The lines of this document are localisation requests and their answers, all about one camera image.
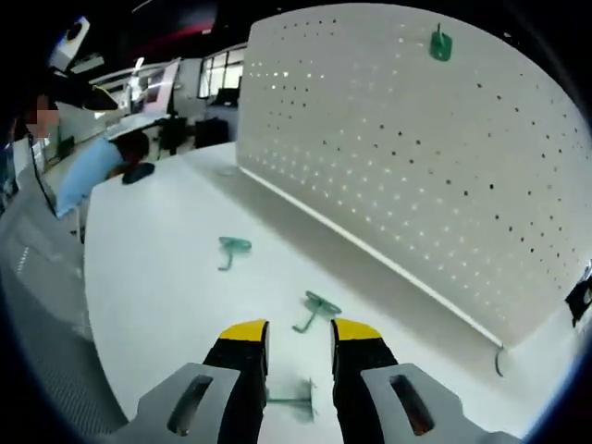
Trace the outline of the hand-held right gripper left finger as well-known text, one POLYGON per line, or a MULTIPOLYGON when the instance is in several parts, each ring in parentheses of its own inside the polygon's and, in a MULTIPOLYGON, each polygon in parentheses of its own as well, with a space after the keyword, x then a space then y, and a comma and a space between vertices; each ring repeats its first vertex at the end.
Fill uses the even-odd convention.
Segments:
POLYGON ((267 403, 269 322, 224 330, 202 363, 184 364, 140 397, 112 443, 256 443, 267 403))

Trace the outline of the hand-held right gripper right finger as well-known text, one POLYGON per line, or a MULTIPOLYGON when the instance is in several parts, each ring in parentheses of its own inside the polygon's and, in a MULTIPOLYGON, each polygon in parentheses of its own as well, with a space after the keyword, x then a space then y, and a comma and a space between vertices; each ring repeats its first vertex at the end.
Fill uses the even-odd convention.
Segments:
POLYGON ((460 398, 413 364, 400 364, 366 324, 331 320, 333 403, 345 443, 505 443, 464 412, 460 398))

